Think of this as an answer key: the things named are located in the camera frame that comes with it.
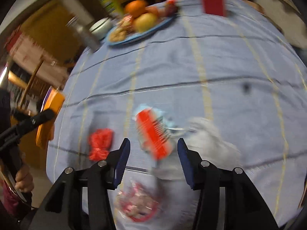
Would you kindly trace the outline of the person left hand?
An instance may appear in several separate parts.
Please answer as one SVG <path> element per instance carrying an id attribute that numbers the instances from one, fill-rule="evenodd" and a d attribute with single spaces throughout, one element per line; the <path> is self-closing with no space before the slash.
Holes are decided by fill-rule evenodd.
<path id="1" fill-rule="evenodd" d="M 33 176 L 30 173 L 28 165 L 23 164 L 15 177 L 15 188 L 22 193 L 32 192 L 34 189 Z"/>

